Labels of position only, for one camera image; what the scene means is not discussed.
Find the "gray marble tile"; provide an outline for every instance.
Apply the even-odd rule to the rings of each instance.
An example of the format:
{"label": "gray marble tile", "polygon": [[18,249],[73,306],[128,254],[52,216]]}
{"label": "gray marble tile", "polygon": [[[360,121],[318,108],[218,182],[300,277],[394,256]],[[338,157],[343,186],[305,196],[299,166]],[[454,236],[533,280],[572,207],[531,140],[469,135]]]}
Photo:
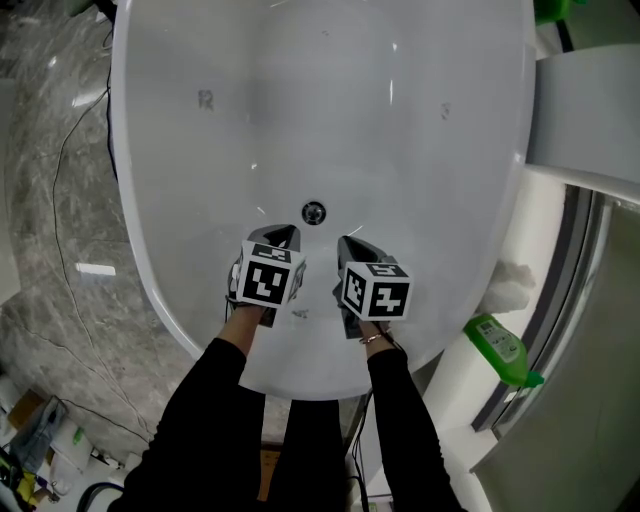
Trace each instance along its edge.
{"label": "gray marble tile", "polygon": [[20,59],[19,27],[11,11],[0,11],[0,77],[15,78]]}
{"label": "gray marble tile", "polygon": [[[100,357],[154,428],[193,360],[148,308],[128,243],[70,239],[64,254],[78,309]],[[76,263],[108,266],[115,275],[82,273]]]}
{"label": "gray marble tile", "polygon": [[356,396],[340,400],[340,430],[342,437],[347,439],[353,435],[361,416],[361,407],[364,406],[364,397]]}
{"label": "gray marble tile", "polygon": [[[108,24],[96,24],[94,9],[67,18],[64,2],[38,3],[30,15],[16,14],[22,23],[17,42],[21,55],[15,73],[19,87],[9,162],[26,149],[38,156],[58,152],[82,111],[106,84],[110,57],[101,43],[110,30]],[[102,84],[97,79],[100,73]]]}
{"label": "gray marble tile", "polygon": [[[78,93],[74,98],[79,114],[90,102],[98,98],[107,88],[107,78],[111,67],[110,55],[105,52],[100,56],[88,56],[77,63]],[[73,132],[66,145],[69,152],[77,151],[91,144],[98,144],[106,151],[107,148],[107,97],[92,108],[83,118],[78,128]]]}
{"label": "gray marble tile", "polygon": [[264,421],[262,423],[262,442],[282,444],[287,429],[291,400],[268,396],[264,404]]}
{"label": "gray marble tile", "polygon": [[[43,395],[71,399],[140,432],[135,414],[115,398],[102,379],[66,350],[17,327],[5,315],[0,317],[0,365],[23,392],[33,388]],[[85,428],[90,441],[117,459],[125,460],[128,452],[144,450],[145,444],[136,436],[68,403],[65,406],[72,419]]]}
{"label": "gray marble tile", "polygon": [[66,283],[60,276],[52,272],[41,276],[37,284],[23,288],[6,302],[2,313],[16,328],[67,347],[85,365],[102,377],[108,377],[94,354]]}
{"label": "gray marble tile", "polygon": [[11,245],[23,290],[37,285],[49,274],[62,275],[53,235],[16,232],[11,234]]}
{"label": "gray marble tile", "polygon": [[120,191],[105,144],[65,153],[56,185],[63,238],[128,241]]}
{"label": "gray marble tile", "polygon": [[51,201],[56,158],[21,155],[17,165],[7,168],[5,195],[9,230],[30,235],[53,234]]}

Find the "black cable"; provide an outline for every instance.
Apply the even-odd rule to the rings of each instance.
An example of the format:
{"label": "black cable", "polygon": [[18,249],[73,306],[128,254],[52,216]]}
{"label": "black cable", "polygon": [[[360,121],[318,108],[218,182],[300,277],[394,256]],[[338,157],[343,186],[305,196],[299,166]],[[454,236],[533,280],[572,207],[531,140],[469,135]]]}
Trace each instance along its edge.
{"label": "black cable", "polygon": [[571,41],[571,35],[569,34],[569,28],[564,20],[556,22],[556,28],[558,29],[558,37],[560,37],[560,45],[562,46],[562,53],[569,53],[574,50],[573,41]]}
{"label": "black cable", "polygon": [[82,493],[76,512],[86,512],[89,510],[89,507],[91,506],[91,503],[93,503],[93,500],[96,499],[96,496],[107,489],[115,489],[116,491],[124,492],[122,487],[112,484],[111,482],[100,482],[90,485],[87,487],[86,491]]}
{"label": "black cable", "polygon": [[[109,68],[109,77],[111,77],[111,68]],[[73,307],[75,309],[76,316],[78,317],[78,321],[82,325],[82,327],[84,329],[84,332],[87,335],[87,340],[89,341],[89,344],[91,345],[91,350],[93,351],[93,353],[96,356],[96,358],[98,359],[98,361],[100,361],[100,363],[102,364],[102,366],[106,370],[106,372],[109,375],[109,377],[111,377],[111,380],[113,380],[113,382],[116,385],[116,387],[118,389],[120,389],[120,392],[122,393],[122,396],[118,395],[118,393],[116,393],[116,395],[118,395],[120,397],[120,399],[125,404],[127,404],[129,407],[131,407],[131,409],[135,412],[135,414],[136,414],[136,416],[138,418],[138,423],[140,423],[142,428],[144,428],[144,430],[147,431],[147,433],[149,433],[149,431],[147,430],[147,426],[146,426],[146,422],[144,421],[144,418],[142,418],[142,415],[138,412],[138,410],[135,408],[135,406],[131,403],[131,401],[127,397],[126,393],[124,392],[122,387],[118,384],[118,381],[116,381],[115,377],[113,376],[113,374],[111,373],[111,371],[107,367],[107,365],[104,362],[104,360],[102,359],[102,357],[100,357],[100,354],[98,353],[98,351],[96,349],[95,343],[93,342],[93,338],[91,336],[91,333],[89,332],[87,324],[82,319],[82,315],[80,314],[80,308],[78,307],[78,301],[76,299],[75,294],[73,293],[73,289],[71,288],[71,282],[69,281],[69,276],[67,274],[67,268],[66,268],[65,263],[64,263],[64,256],[62,254],[62,246],[60,245],[60,237],[58,235],[58,212],[57,212],[57,207],[56,207],[56,185],[58,183],[58,178],[60,176],[60,167],[62,165],[62,155],[64,154],[64,148],[66,147],[67,142],[69,141],[69,138],[71,137],[71,135],[73,135],[73,133],[75,132],[76,128],[78,128],[78,126],[80,125],[80,123],[82,122],[84,117],[89,112],[91,112],[96,107],[96,105],[98,103],[100,103],[100,101],[102,100],[102,98],[105,97],[107,92],[108,92],[108,90],[105,89],[104,92],[102,92],[93,101],[93,103],[91,103],[91,105],[89,105],[84,110],[84,112],[82,112],[82,114],[80,114],[80,117],[78,118],[76,123],[73,125],[73,127],[71,128],[69,133],[67,133],[67,136],[63,139],[62,144],[60,145],[60,151],[58,153],[58,163],[56,165],[56,171],[55,171],[55,174],[53,176],[53,185],[51,186],[51,202],[52,202],[52,206],[53,206],[53,232],[54,232],[54,236],[55,236],[56,247],[58,248],[58,254],[60,256],[60,264],[62,266],[62,275],[64,277],[64,281],[65,281],[65,283],[67,285],[67,288],[69,289],[69,295],[71,296],[71,301],[73,303]]]}
{"label": "black cable", "polygon": [[[360,447],[360,438],[362,436],[362,431],[364,429],[364,423],[367,420],[367,410],[369,409],[369,403],[371,402],[372,396],[373,396],[373,391],[370,391],[364,403],[364,409],[362,411],[362,422],[360,423],[360,427],[358,428],[358,432],[356,434],[356,437],[354,438],[355,440],[353,442],[353,447],[351,448],[351,458],[353,459],[353,463],[355,465],[358,476],[350,476],[348,478],[348,479],[353,478],[358,481],[358,485],[360,486],[360,500],[362,501],[363,510],[369,510],[369,497],[367,496],[367,488],[364,485],[363,472],[360,469],[360,464],[362,464],[362,450]],[[360,464],[358,463],[358,452],[360,452]]]}
{"label": "black cable", "polygon": [[111,46],[113,46],[113,39],[111,39],[111,46],[105,46],[105,44],[107,43],[107,39],[109,39],[109,36],[113,36],[113,27],[111,27],[111,30],[109,30],[109,33],[102,40],[102,49],[103,50],[111,50]]}
{"label": "black cable", "polygon": [[109,160],[111,160],[111,170],[116,181],[118,181],[118,171],[116,170],[116,159],[113,156],[111,147],[111,65],[109,65],[109,75],[107,76],[107,151],[109,151]]}
{"label": "black cable", "polygon": [[111,23],[116,22],[118,7],[111,0],[93,0],[98,10],[104,14]]}
{"label": "black cable", "polygon": [[137,432],[134,432],[133,430],[131,430],[131,429],[129,429],[129,428],[127,428],[127,427],[125,427],[124,425],[120,425],[120,423],[116,423],[115,421],[113,421],[113,420],[111,420],[111,419],[107,418],[106,416],[103,416],[103,415],[102,415],[102,414],[100,414],[99,412],[96,412],[96,411],[94,411],[94,410],[92,410],[92,409],[89,409],[89,408],[87,408],[87,407],[84,407],[84,406],[82,406],[82,405],[78,405],[77,403],[75,403],[75,402],[73,402],[73,401],[71,401],[71,400],[68,400],[68,399],[66,399],[66,398],[58,398],[58,400],[60,400],[61,402],[67,402],[67,403],[70,403],[71,405],[73,405],[73,406],[77,407],[78,409],[82,409],[83,411],[87,411],[87,412],[90,412],[91,414],[95,414],[95,415],[96,415],[96,416],[98,416],[99,418],[102,418],[103,420],[108,421],[108,422],[109,422],[109,423],[111,423],[112,425],[114,425],[114,426],[116,426],[116,427],[119,427],[119,428],[121,428],[121,429],[123,429],[123,430],[126,430],[127,432],[129,432],[130,434],[133,434],[134,436],[139,437],[140,439],[142,439],[142,440],[145,442],[145,444],[148,444],[148,443],[149,443],[149,441],[147,441],[144,437],[142,437],[142,436],[141,436],[140,434],[138,434]]}

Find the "bracelet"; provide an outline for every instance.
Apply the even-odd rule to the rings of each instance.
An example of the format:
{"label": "bracelet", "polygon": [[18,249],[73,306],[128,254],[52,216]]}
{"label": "bracelet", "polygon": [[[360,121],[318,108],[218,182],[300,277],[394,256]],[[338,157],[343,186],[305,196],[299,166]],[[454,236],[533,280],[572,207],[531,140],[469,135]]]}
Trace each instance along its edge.
{"label": "bracelet", "polygon": [[374,334],[373,336],[369,336],[368,338],[362,338],[360,339],[360,344],[368,345],[369,343],[377,340],[378,338],[384,338],[385,334],[389,334],[390,332],[391,332],[391,329],[387,329],[384,333],[379,332],[378,334]]}

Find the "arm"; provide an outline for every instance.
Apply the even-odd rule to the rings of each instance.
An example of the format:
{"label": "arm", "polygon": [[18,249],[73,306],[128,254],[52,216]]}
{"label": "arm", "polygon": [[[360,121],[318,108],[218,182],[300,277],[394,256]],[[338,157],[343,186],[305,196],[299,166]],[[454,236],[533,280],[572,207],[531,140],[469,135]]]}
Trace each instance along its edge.
{"label": "arm", "polygon": [[126,478],[125,492],[109,512],[147,510],[156,503],[196,510],[207,474],[220,489],[232,490],[235,475],[218,474],[214,467],[224,467],[234,456],[233,420],[241,405],[234,390],[262,312],[255,306],[233,312],[171,397],[142,463]]}
{"label": "arm", "polygon": [[[378,334],[361,323],[365,337]],[[462,510],[444,468],[438,434],[407,368],[407,356],[384,338],[367,345],[384,472],[399,511],[427,500],[437,510]]]}

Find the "hand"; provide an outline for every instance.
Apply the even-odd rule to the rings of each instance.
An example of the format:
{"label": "hand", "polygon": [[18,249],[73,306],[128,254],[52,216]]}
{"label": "hand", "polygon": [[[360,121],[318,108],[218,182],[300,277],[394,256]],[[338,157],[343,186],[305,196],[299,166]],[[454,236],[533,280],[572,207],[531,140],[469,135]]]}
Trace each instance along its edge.
{"label": "hand", "polygon": [[[265,302],[268,302],[268,307],[262,308],[262,318],[260,319],[260,324],[265,327],[273,327],[277,309],[285,305],[287,299],[288,301],[290,301],[292,296],[295,298],[295,294],[302,284],[304,269],[306,268],[306,266],[304,265],[304,256],[300,254],[300,230],[293,224],[265,226],[263,228],[252,231],[249,234],[247,241],[253,242],[254,244],[261,244],[265,252],[259,251],[257,254],[255,254],[254,249],[254,254],[248,253],[245,255],[245,249],[243,245],[243,249],[241,249],[240,251],[239,258],[235,261],[235,263],[229,270],[226,295],[227,304],[229,307],[231,307],[232,311],[234,311],[236,309],[246,307],[249,304],[264,304]],[[277,302],[263,300],[264,297],[260,297],[260,292],[256,292],[255,289],[248,292],[246,287],[246,283],[250,282],[248,278],[246,279],[245,289],[239,290],[240,282],[243,279],[243,273],[249,272],[251,266],[257,264],[278,267],[277,265],[271,265],[270,260],[283,258],[283,254],[285,254],[285,252],[283,252],[282,250],[290,252],[291,257],[285,263],[294,270],[294,283],[290,287],[287,287],[288,280],[286,278],[286,275],[284,274],[285,270],[279,270],[280,278],[284,277],[284,283],[282,283],[282,279],[279,280],[280,284],[278,284],[278,286],[280,293]]]}
{"label": "hand", "polygon": [[338,277],[340,278],[340,282],[334,288],[333,296],[336,298],[338,307],[341,309],[342,322],[344,324],[344,330],[347,338],[359,339],[365,336],[360,327],[359,317],[367,317],[367,312],[370,308],[369,304],[365,304],[364,296],[357,298],[358,295],[362,295],[360,292],[356,294],[355,302],[353,299],[345,299],[346,302],[343,302],[342,300],[342,293],[345,285],[344,279],[346,277],[345,271],[350,262],[396,263],[396,260],[392,256],[387,255],[383,250],[365,242],[364,240],[350,236],[343,236],[338,240]]}
{"label": "hand", "polygon": [[245,356],[248,356],[264,310],[262,306],[236,308],[217,337],[235,345]]}
{"label": "hand", "polygon": [[[383,332],[389,330],[389,323],[382,322],[380,324],[380,328]],[[364,322],[360,321],[360,330],[362,331],[363,338],[370,338],[371,336],[375,336],[380,334],[378,328],[372,322]],[[371,356],[377,354],[378,352],[384,352],[385,350],[395,349],[395,345],[389,343],[384,337],[380,337],[378,339],[373,340],[370,343],[367,343],[367,359]]]}

